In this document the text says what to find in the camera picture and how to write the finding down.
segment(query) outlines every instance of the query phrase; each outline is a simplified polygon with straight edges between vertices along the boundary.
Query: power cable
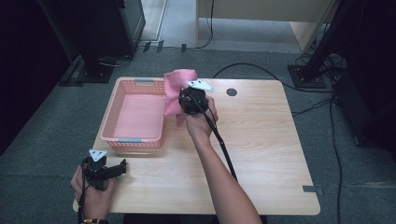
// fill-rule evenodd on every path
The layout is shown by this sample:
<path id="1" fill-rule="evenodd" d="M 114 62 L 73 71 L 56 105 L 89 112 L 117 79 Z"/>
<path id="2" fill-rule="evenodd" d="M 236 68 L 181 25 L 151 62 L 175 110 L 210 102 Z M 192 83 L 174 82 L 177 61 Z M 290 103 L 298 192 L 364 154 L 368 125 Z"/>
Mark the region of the power cable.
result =
<path id="1" fill-rule="evenodd" d="M 332 100 L 330 102 L 330 120 L 332 123 L 332 147 L 334 148 L 335 156 L 337 158 L 337 163 L 338 163 L 338 170 L 339 170 L 339 176 L 338 176 L 338 190 L 337 190 L 337 221 L 338 224 L 341 223 L 341 193 L 342 193 L 342 186 L 343 186 L 343 166 L 341 163 L 340 159 L 340 153 L 338 151 L 337 145 L 335 144 L 335 129 L 334 129 L 334 120 L 332 117 L 332 103 L 335 99 L 335 95 L 332 97 Z"/>
<path id="2" fill-rule="evenodd" d="M 315 103 L 314 105 L 312 105 L 311 107 L 309 107 L 309 108 L 307 108 L 307 109 L 305 109 L 305 110 L 303 110 L 303 111 L 300 111 L 300 112 L 291 112 L 291 114 L 293 114 L 293 117 L 299 116 L 299 115 L 301 115 L 301 114 L 303 114 L 303 113 L 309 112 L 309 111 L 311 111 L 311 110 L 313 110 L 313 109 L 318 109 L 318 108 L 320 108 L 320 107 L 322 107 L 322 106 L 328 104 L 328 103 L 330 102 L 330 100 L 331 100 L 331 99 L 322 100 L 322 101 L 320 101 L 320 102 Z"/>
<path id="3" fill-rule="evenodd" d="M 213 9 L 214 9 L 214 6 L 215 6 L 215 0 L 212 0 L 212 7 L 211 7 L 211 10 L 210 10 L 210 27 L 209 27 L 210 28 L 210 36 L 209 36 L 209 38 L 207 39 L 206 43 L 203 46 L 198 47 L 196 49 L 204 49 L 204 48 L 206 48 L 213 40 Z"/>
<path id="4" fill-rule="evenodd" d="M 265 68 L 263 68 L 263 67 L 260 67 L 260 66 L 254 64 L 254 63 L 233 63 L 233 64 L 230 64 L 230 65 L 227 65 L 227 66 L 221 68 L 212 78 L 215 78 L 218 74 L 220 74 L 222 71 L 226 70 L 227 68 L 233 67 L 233 66 L 237 66 L 237 65 L 248 65 L 248 66 L 253 66 L 253 67 L 259 68 L 259 69 L 261 69 L 262 71 L 264 71 L 264 72 L 266 72 L 267 74 L 269 74 L 270 76 L 272 76 L 275 80 L 280 81 L 280 82 L 282 83 L 282 85 L 284 85 L 284 86 L 286 86 L 286 87 L 288 87 L 288 88 L 291 88 L 292 90 L 295 90 L 295 91 L 318 92 L 318 93 L 333 92 L 333 91 L 306 91 L 306 90 L 303 90 L 303 89 L 297 89 L 297 88 L 295 88 L 295 87 L 292 87 L 292 86 L 289 85 L 289 84 L 286 84 L 286 83 L 282 82 L 282 81 L 281 81 L 279 78 L 277 78 L 273 73 L 271 73 L 271 72 L 268 71 L 267 69 L 265 69 Z"/>
<path id="5" fill-rule="evenodd" d="M 81 162 L 81 169 L 82 169 L 82 192 L 81 195 L 79 196 L 78 200 L 78 223 L 82 223 L 84 220 L 84 203 L 85 203 L 85 191 L 87 188 L 85 188 L 85 164 L 88 162 L 88 158 L 85 157 L 84 160 Z"/>
<path id="6" fill-rule="evenodd" d="M 294 60 L 294 63 L 295 63 L 295 65 L 301 65 L 301 64 L 298 64 L 298 60 L 301 60 L 304 63 L 303 65 L 306 65 L 306 64 L 309 63 L 309 61 L 308 62 L 304 61 L 304 58 L 309 58 L 310 59 L 311 57 L 312 57 L 312 54 L 303 53 L 300 57 L 298 57 L 298 58 L 296 58 L 296 60 Z"/>
<path id="7" fill-rule="evenodd" d="M 214 117 L 214 115 L 213 115 L 212 110 L 211 110 L 210 107 L 209 107 L 209 111 L 210 111 L 210 113 L 212 114 L 212 117 L 213 117 L 213 120 L 215 121 L 215 123 L 212 122 L 212 120 L 210 119 L 210 117 L 209 117 L 209 116 L 206 114 L 206 112 L 201 108 L 201 106 L 200 106 L 200 104 L 198 103 L 198 101 L 197 101 L 191 94 L 189 94 L 188 92 L 185 92 L 185 93 L 195 102 L 195 104 L 196 104 L 196 105 L 198 106 L 198 108 L 200 109 L 201 113 L 204 115 L 207 124 L 208 124 L 209 127 L 212 129 L 213 134 L 216 136 L 216 138 L 217 138 L 218 141 L 219 141 L 221 150 L 222 150 L 222 152 L 223 152 L 223 154 L 224 154 L 225 160 L 227 161 L 228 168 L 230 168 L 230 173 L 231 173 L 231 175 L 233 176 L 233 178 L 234 178 L 236 181 L 238 181 L 238 178 L 236 177 L 235 170 L 233 169 L 233 163 L 231 162 L 230 155 L 228 154 L 228 151 L 227 151 L 227 147 L 225 146 L 224 140 L 221 138 L 221 136 L 220 136 L 220 134 L 219 134 L 219 130 L 218 130 L 218 127 L 217 127 L 217 125 L 216 125 L 216 120 L 215 120 L 215 117 Z"/>
<path id="8" fill-rule="evenodd" d="M 99 63 L 99 64 L 110 67 L 122 67 L 125 64 L 129 63 L 131 60 L 132 60 L 132 56 L 130 56 L 125 63 L 121 63 L 121 64 L 111 64 L 111 63 Z"/>

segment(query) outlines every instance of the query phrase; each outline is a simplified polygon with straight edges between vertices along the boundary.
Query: person's left hand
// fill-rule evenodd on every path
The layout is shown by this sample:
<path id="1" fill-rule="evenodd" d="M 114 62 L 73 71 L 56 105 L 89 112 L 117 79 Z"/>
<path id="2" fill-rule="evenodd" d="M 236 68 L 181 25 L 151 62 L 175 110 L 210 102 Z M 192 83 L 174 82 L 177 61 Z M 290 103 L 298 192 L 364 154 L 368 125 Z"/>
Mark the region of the person's left hand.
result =
<path id="1" fill-rule="evenodd" d="M 79 166 L 73 175 L 70 185 L 75 190 L 75 198 L 77 202 L 82 193 L 82 168 Z M 89 183 L 85 180 L 85 187 L 88 187 Z M 111 199 L 113 191 L 116 187 L 116 178 L 108 180 L 108 187 L 105 191 L 95 189 L 89 186 L 85 190 L 85 203 L 84 203 L 84 217 L 85 218 L 97 218 L 105 219 L 111 205 Z"/>

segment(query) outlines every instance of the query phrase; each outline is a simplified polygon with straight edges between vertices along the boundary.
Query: hand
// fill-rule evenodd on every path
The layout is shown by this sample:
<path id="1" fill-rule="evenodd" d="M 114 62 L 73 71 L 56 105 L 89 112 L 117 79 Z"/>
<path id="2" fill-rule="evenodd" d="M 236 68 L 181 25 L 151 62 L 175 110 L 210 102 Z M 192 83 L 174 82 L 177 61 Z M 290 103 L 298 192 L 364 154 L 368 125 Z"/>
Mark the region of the hand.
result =
<path id="1" fill-rule="evenodd" d="M 75 190 L 77 202 L 82 193 L 82 168 L 79 166 L 73 175 L 70 185 Z M 110 210 L 113 191 L 116 187 L 116 178 L 108 180 L 108 187 L 105 191 L 95 189 L 90 186 L 85 190 L 84 217 L 105 219 Z"/>
<path id="2" fill-rule="evenodd" d="M 206 110 L 206 114 L 212 122 L 215 124 L 218 121 L 218 112 L 215 107 L 215 100 L 210 97 L 206 96 L 208 100 L 209 109 Z M 210 134 L 212 134 L 212 129 L 210 128 L 209 124 L 205 119 L 203 114 L 196 114 L 196 115 L 187 115 L 186 117 L 187 129 L 189 130 L 189 134 L 192 138 L 192 141 L 196 143 L 199 142 L 208 142 Z"/>

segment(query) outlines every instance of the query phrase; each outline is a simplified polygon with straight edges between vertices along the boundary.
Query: wire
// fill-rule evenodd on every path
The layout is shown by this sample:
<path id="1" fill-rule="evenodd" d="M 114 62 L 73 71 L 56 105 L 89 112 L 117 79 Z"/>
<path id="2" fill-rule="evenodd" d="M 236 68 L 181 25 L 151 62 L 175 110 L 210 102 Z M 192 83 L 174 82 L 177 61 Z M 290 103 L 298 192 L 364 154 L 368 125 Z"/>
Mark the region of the wire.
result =
<path id="1" fill-rule="evenodd" d="M 205 13 L 207 14 L 207 5 L 206 5 L 206 1 L 205 1 Z M 205 20 L 206 20 L 207 28 L 209 28 L 209 29 L 212 31 L 212 32 L 211 32 L 211 35 L 212 35 L 211 41 L 213 41 L 213 44 L 215 44 L 215 40 L 213 39 L 213 29 L 212 29 L 212 27 L 213 27 L 213 25 L 212 25 L 212 21 L 213 21 L 213 15 L 212 15 L 212 13 L 213 13 L 213 8 L 211 9 L 210 24 L 209 24 L 209 18 L 208 18 L 208 17 L 206 17 Z"/>
<path id="2" fill-rule="evenodd" d="M 291 113 L 293 114 L 293 117 L 296 117 L 296 116 L 299 116 L 299 115 L 301 115 L 301 114 L 303 114 L 303 113 L 306 113 L 306 112 L 308 112 L 308 111 L 311 111 L 312 109 L 320 108 L 320 107 L 322 107 L 322 106 L 328 104 L 330 101 L 331 101 L 331 99 L 323 100 L 323 101 L 317 102 L 316 104 L 312 105 L 311 107 L 309 107 L 309 108 L 307 108 L 307 109 L 305 109 L 305 110 L 303 110 L 303 111 L 300 111 L 300 112 L 291 112 Z"/>
<path id="3" fill-rule="evenodd" d="M 216 124 L 216 119 L 215 119 L 215 116 L 213 115 L 212 109 L 210 109 L 210 107 L 208 107 L 208 109 L 210 111 L 210 114 L 212 114 L 213 120 L 215 121 L 215 123 L 214 123 L 215 127 L 218 128 L 218 125 Z"/>
<path id="4" fill-rule="evenodd" d="M 326 23 L 325 26 L 324 26 L 324 29 L 323 29 L 323 35 L 322 35 L 321 39 L 317 42 L 317 48 L 320 45 L 320 43 L 322 42 L 323 37 L 326 35 L 328 26 L 329 26 L 329 23 Z"/>
<path id="5" fill-rule="evenodd" d="M 304 63 L 304 65 L 306 65 L 306 64 L 308 64 L 309 62 L 304 61 L 304 58 L 309 58 L 309 59 L 311 59 L 311 57 L 312 57 L 312 54 L 310 54 L 310 53 L 303 53 L 300 57 L 298 57 L 298 58 L 296 58 L 296 60 L 294 60 L 294 63 L 295 63 L 296 65 L 300 65 L 300 64 L 297 63 L 298 60 L 300 59 L 300 60 Z"/>
<path id="6" fill-rule="evenodd" d="M 82 168 L 82 192 L 81 195 L 79 196 L 78 200 L 78 223 L 82 223 L 84 220 L 84 203 L 85 203 L 85 167 L 84 164 L 87 163 L 87 157 L 84 158 L 81 162 L 81 168 Z"/>
<path id="7" fill-rule="evenodd" d="M 196 49 L 204 49 L 204 48 L 206 48 L 213 40 L 213 8 L 214 8 L 214 6 L 215 6 L 215 0 L 212 0 L 212 7 L 211 7 L 211 10 L 210 10 L 210 27 L 209 27 L 210 28 L 210 36 L 209 36 L 209 38 L 207 39 L 206 43 L 203 46 L 198 47 Z"/>
<path id="8" fill-rule="evenodd" d="M 315 37 L 314 41 L 312 41 L 311 46 L 309 46 L 312 50 L 317 50 L 318 44 L 317 44 L 317 38 Z"/>
<path id="9" fill-rule="evenodd" d="M 337 76 L 332 72 L 332 70 L 335 68 L 333 62 L 331 61 L 332 66 L 327 65 L 327 64 L 326 64 L 326 61 L 324 61 L 323 63 L 324 63 L 324 66 L 325 66 L 325 68 L 326 68 L 325 70 L 327 70 L 327 71 L 326 71 L 327 76 L 328 76 L 328 77 L 330 78 L 330 80 L 332 81 L 332 84 L 335 85 L 335 84 L 338 82 L 338 78 L 337 78 Z"/>
<path id="10" fill-rule="evenodd" d="M 341 223 L 341 190 L 343 186 L 343 166 L 341 163 L 340 154 L 338 152 L 337 145 L 335 144 L 335 129 L 334 129 L 334 120 L 332 117 L 332 102 L 334 101 L 334 99 L 335 99 L 335 95 L 332 97 L 330 103 L 330 120 L 332 123 L 332 146 L 334 148 L 335 156 L 337 158 L 338 170 L 339 170 L 338 191 L 337 191 L 337 221 L 338 224 L 340 224 Z"/>
<path id="11" fill-rule="evenodd" d="M 136 50 L 139 50 L 139 49 L 143 49 L 145 46 L 138 46 L 138 47 L 136 47 Z M 164 47 L 163 46 L 163 49 L 180 49 L 180 47 Z"/>
<path id="12" fill-rule="evenodd" d="M 201 108 L 201 106 L 198 104 L 198 102 L 195 100 L 195 98 L 192 97 L 192 95 L 189 94 L 188 92 L 186 92 L 186 93 L 187 93 L 187 94 L 190 96 L 190 98 L 195 102 L 195 104 L 196 104 L 196 105 L 198 106 L 198 108 L 201 110 L 202 114 L 205 116 L 205 119 L 206 119 L 207 124 L 210 126 L 210 128 L 211 128 L 212 131 L 213 131 L 213 134 L 216 136 L 216 138 L 218 139 L 218 141 L 219 141 L 219 143 L 220 143 L 221 150 L 222 150 L 222 152 L 223 152 L 223 154 L 224 154 L 225 160 L 227 161 L 228 168 L 230 168 L 230 173 L 231 173 L 231 175 L 233 176 L 233 178 L 234 178 L 236 181 L 238 181 L 238 178 L 236 177 L 235 170 L 233 169 L 233 163 L 231 162 L 230 155 L 228 154 L 228 151 L 227 151 L 227 147 L 225 146 L 224 141 L 223 141 L 223 139 L 221 138 L 221 136 L 220 136 L 220 134 L 219 134 L 218 128 L 216 127 L 215 124 L 213 124 L 213 122 L 212 122 L 212 120 L 210 119 L 210 117 L 207 116 L 206 112 Z"/>
<path id="13" fill-rule="evenodd" d="M 110 67 L 122 67 L 125 64 L 129 63 L 131 60 L 132 60 L 132 56 L 130 56 L 128 58 L 128 61 L 126 61 L 125 63 L 121 63 L 121 64 L 111 64 L 111 63 L 99 63 L 99 64 L 104 65 L 104 66 L 110 66 Z"/>
<path id="14" fill-rule="evenodd" d="M 281 80 L 279 80 L 279 78 L 277 78 L 274 74 L 272 74 L 272 73 L 271 73 L 270 71 L 268 71 L 267 69 L 265 69 L 265 68 L 263 68 L 263 67 L 260 67 L 260 66 L 254 64 L 254 63 L 233 63 L 233 64 L 230 64 L 230 65 L 227 65 L 227 66 L 223 67 L 222 69 L 220 69 L 212 78 L 215 78 L 218 74 L 220 74 L 222 71 L 226 70 L 227 68 L 233 67 L 233 66 L 237 66 L 237 65 L 249 65 L 249 66 L 253 66 L 253 67 L 259 68 L 259 69 L 261 69 L 262 71 L 264 71 L 264 72 L 266 72 L 267 74 L 269 74 L 270 76 L 272 76 L 275 80 L 280 81 L 280 82 L 282 83 L 282 85 L 284 85 L 284 86 L 286 86 L 286 87 L 288 87 L 288 88 L 291 88 L 292 90 L 295 90 L 295 91 L 319 92 L 319 93 L 333 92 L 333 91 L 306 91 L 306 90 L 294 88 L 294 87 L 292 87 L 291 85 L 286 84 L 286 83 L 282 82 Z"/>

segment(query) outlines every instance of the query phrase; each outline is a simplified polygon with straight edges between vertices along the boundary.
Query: pink cloth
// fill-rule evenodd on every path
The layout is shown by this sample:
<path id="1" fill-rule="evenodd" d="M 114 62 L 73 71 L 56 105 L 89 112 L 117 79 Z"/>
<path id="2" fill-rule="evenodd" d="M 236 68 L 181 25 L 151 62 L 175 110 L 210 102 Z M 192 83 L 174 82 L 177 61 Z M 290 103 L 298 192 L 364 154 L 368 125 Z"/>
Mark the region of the pink cloth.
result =
<path id="1" fill-rule="evenodd" d="M 163 75 L 166 95 L 164 114 L 165 116 L 176 115 L 177 127 L 180 127 L 186 119 L 186 115 L 178 103 L 178 94 L 181 89 L 187 89 L 189 87 L 186 82 L 196 80 L 197 78 L 198 75 L 195 70 L 190 69 L 177 69 Z"/>

